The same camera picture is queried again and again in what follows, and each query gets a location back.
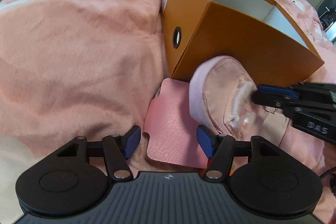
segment black round disc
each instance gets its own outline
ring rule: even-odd
[[[96,205],[107,188],[107,178],[100,169],[69,157],[50,165],[36,164],[16,182],[24,211],[52,217],[73,215]]]
[[[230,188],[244,206],[273,217],[312,212],[322,193],[314,172],[277,156],[238,168],[230,177]]]

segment open box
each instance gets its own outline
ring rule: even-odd
[[[169,73],[189,82],[212,57],[237,59],[257,85],[288,86],[323,65],[275,0],[161,0]]]

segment pink leather card holder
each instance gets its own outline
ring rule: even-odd
[[[148,107],[143,131],[149,134],[148,158],[170,164],[206,168],[196,139],[199,122],[189,114],[189,83],[164,79]]]

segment pink blanket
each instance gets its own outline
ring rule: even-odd
[[[277,0],[325,60],[313,77],[336,83],[335,53],[305,0]],[[0,222],[22,214],[17,177],[78,135],[89,141],[143,126],[150,100],[168,77],[160,0],[3,0],[0,3]],[[145,160],[138,170],[186,170]],[[317,173],[333,167],[334,147],[289,128],[281,148]],[[315,214],[334,223],[329,188]]]

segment pink fabric pouch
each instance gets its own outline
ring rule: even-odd
[[[256,85],[236,59],[214,57],[200,65],[190,81],[190,115],[213,132],[250,140],[268,115],[251,102],[254,90]]]
[[[159,96],[148,107],[143,131],[149,135],[151,160],[206,168],[206,158],[196,139],[200,124],[189,114],[189,83],[164,79]]]

